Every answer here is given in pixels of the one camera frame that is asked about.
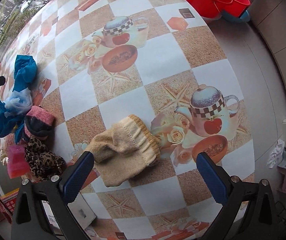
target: red bucket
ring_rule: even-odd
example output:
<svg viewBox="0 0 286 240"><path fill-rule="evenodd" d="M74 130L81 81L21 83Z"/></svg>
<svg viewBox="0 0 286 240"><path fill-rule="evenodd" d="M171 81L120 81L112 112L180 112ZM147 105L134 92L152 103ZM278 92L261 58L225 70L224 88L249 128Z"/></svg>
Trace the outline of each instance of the red bucket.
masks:
<svg viewBox="0 0 286 240"><path fill-rule="evenodd" d="M223 9L229 14L232 14L235 17L239 17L250 5L251 2L249 0L233 0L231 4L226 5Z"/></svg>
<svg viewBox="0 0 286 240"><path fill-rule="evenodd" d="M193 8L205 18L215 18L233 0L186 0Z"/></svg>

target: table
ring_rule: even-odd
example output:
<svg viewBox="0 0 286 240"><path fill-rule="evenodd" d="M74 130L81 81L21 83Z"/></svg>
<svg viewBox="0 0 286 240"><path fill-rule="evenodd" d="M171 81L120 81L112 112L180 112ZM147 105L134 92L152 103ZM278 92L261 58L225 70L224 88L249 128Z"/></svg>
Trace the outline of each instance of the table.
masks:
<svg viewBox="0 0 286 240"><path fill-rule="evenodd" d="M75 162L96 134L129 114L161 141L158 165L118 187L105 187L98 177L81 191L97 215L87 228L91 237L202 235L221 208L192 158L203 139L223 137L216 147L225 153L217 164L229 175L254 180L251 129L237 78L185 0L50 1L1 62L0 75L7 78L2 99L12 90L17 54L37 62L33 103L56 116L51 149L67 162ZM211 106L200 106L213 99ZM164 125L171 125L171 132Z"/></svg>

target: orange bowl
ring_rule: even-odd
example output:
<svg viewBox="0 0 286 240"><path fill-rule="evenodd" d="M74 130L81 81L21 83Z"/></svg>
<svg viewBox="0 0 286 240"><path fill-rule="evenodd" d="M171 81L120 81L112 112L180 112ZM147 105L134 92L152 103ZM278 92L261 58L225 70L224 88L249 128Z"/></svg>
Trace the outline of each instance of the orange bowl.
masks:
<svg viewBox="0 0 286 240"><path fill-rule="evenodd" d="M121 72L134 64L138 50L133 45L122 45L103 56L102 66L109 72Z"/></svg>
<svg viewBox="0 0 286 240"><path fill-rule="evenodd" d="M218 163L227 153L227 146L228 146L227 139L222 135L213 135L210 137L206 137L205 139L198 142L192 150L193 160L194 161L196 160L196 157L199 153L205 152L206 148L213 146L215 144L223 144L223 148L220 152L218 152L214 156L210 156L210 158L215 164Z"/></svg>

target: gray floor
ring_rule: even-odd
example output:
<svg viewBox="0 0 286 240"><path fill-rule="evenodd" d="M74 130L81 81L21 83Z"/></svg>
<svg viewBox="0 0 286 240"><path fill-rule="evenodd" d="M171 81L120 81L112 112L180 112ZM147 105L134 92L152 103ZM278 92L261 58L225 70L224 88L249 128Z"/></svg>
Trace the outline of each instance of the gray floor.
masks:
<svg viewBox="0 0 286 240"><path fill-rule="evenodd" d="M269 180L274 198L283 199L276 190L281 183L280 174L276 167L266 166L278 138L282 138L282 121L286 118L286 92L276 63L249 24L220 19L209 27L229 59L244 95L254 143L255 181Z"/></svg>

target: teapot lid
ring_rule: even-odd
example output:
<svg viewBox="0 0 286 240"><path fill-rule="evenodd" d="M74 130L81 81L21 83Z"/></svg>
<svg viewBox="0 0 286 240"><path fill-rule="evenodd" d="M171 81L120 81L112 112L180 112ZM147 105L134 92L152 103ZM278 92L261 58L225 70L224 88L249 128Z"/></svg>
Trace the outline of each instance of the teapot lid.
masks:
<svg viewBox="0 0 286 240"><path fill-rule="evenodd" d="M205 108L212 106L220 98L221 92L218 91L215 87L201 84L192 95L191 105L195 108Z"/></svg>
<svg viewBox="0 0 286 240"><path fill-rule="evenodd" d="M122 25L125 25L128 21L131 19L127 16L119 16L113 19L112 21L109 21L104 26L104 30L113 30L115 28L118 28Z"/></svg>

